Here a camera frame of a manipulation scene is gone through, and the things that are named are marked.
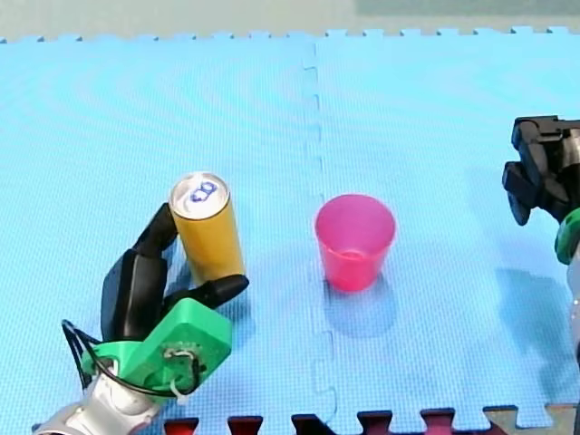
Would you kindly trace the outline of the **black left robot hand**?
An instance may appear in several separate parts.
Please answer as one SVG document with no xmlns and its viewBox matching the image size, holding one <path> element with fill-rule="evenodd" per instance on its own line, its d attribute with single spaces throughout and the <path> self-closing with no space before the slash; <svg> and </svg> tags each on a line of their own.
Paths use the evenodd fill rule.
<svg viewBox="0 0 580 435">
<path fill-rule="evenodd" d="M 169 268 L 163 252 L 177 234 L 169 204 L 163 203 L 135 244 L 111 267 L 101 292 L 103 341 L 142 341 L 183 299 L 216 309 L 246 290 L 248 278 L 234 274 L 164 295 Z"/>
</svg>

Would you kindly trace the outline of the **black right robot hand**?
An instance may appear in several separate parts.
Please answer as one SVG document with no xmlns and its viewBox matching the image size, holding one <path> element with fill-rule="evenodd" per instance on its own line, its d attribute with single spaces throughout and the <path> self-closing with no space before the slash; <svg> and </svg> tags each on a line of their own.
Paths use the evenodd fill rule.
<svg viewBox="0 0 580 435">
<path fill-rule="evenodd" d="M 502 185 L 512 215 L 524 226 L 534 208 L 562 222 L 579 208 L 579 121 L 555 115 L 515 119 L 518 161 L 505 164 Z"/>
</svg>

